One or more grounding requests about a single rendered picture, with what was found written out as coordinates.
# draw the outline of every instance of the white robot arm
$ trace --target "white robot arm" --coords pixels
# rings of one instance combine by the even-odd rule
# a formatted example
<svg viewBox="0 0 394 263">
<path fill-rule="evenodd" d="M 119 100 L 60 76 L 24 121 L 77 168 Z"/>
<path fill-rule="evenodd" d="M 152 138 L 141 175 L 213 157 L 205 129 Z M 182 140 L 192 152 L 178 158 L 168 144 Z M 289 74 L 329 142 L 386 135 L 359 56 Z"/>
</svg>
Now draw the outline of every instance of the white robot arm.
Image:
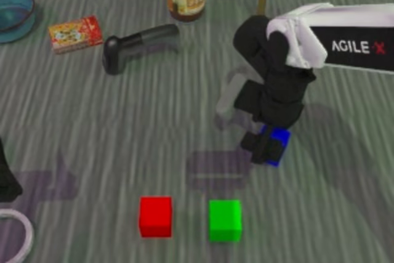
<svg viewBox="0 0 394 263">
<path fill-rule="evenodd" d="M 332 29 L 339 27 L 343 30 L 337 30 L 337 36 L 335 36 Z M 317 3 L 299 7 L 271 20 L 267 26 L 267 37 L 269 38 L 274 31 L 284 34 L 290 45 L 286 64 L 291 67 L 311 69 L 322 68 L 330 54 L 335 55 L 335 52 L 348 52 L 353 56 L 371 54 L 374 47 L 380 45 L 380 54 L 383 54 L 382 45 L 384 46 L 385 41 L 378 39 L 381 37 L 385 39 L 386 36 L 383 36 L 386 35 L 385 32 L 393 28 L 394 4 L 391 3 L 360 6 L 333 6 L 330 3 Z M 322 36 L 324 29 L 330 37 Z M 346 34 L 349 30 L 353 30 L 350 36 Z M 345 67 L 357 68 L 359 66 L 349 65 L 352 64 L 353 59 L 348 59 L 344 55 L 342 59 L 334 60 L 335 62 L 343 61 Z"/>
</svg>

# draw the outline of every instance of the red cube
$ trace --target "red cube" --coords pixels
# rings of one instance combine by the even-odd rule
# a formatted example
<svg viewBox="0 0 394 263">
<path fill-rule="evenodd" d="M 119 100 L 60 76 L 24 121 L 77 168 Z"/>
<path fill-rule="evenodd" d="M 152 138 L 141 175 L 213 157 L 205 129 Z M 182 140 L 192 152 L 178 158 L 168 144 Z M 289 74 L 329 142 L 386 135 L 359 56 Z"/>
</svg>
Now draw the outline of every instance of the red cube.
<svg viewBox="0 0 394 263">
<path fill-rule="evenodd" d="M 140 199 L 139 229 L 143 238 L 172 236 L 172 199 L 169 196 L 143 196 Z"/>
</svg>

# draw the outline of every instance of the teal bowl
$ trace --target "teal bowl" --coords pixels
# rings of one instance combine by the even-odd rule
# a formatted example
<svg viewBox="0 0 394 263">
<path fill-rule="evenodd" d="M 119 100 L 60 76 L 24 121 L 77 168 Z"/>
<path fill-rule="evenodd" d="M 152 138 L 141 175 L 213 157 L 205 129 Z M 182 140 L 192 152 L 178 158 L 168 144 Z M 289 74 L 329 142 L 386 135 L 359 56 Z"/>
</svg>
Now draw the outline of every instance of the teal bowl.
<svg viewBox="0 0 394 263">
<path fill-rule="evenodd" d="M 0 44 L 27 35 L 36 21 L 34 0 L 0 0 Z"/>
</svg>

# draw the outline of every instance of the robotic arm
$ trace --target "robotic arm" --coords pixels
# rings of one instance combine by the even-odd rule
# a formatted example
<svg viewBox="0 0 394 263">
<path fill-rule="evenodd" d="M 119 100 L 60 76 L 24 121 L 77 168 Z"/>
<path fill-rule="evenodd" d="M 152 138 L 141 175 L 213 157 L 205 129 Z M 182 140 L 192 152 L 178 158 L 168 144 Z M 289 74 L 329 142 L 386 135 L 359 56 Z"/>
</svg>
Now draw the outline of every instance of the robotic arm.
<svg viewBox="0 0 394 263">
<path fill-rule="evenodd" d="M 246 133 L 241 146 L 253 152 L 254 163 L 266 163 L 272 155 L 277 163 L 284 146 L 277 145 L 282 140 L 272 140 L 272 135 L 299 119 L 307 86 L 316 79 L 313 70 L 331 64 L 393 73 L 392 36 L 394 4 L 335 7 L 319 3 L 273 20 L 252 16 L 236 31 L 233 45 L 264 83 L 235 76 L 216 112 L 228 118 L 228 111 L 235 108 L 265 123 L 260 135 Z"/>
</svg>

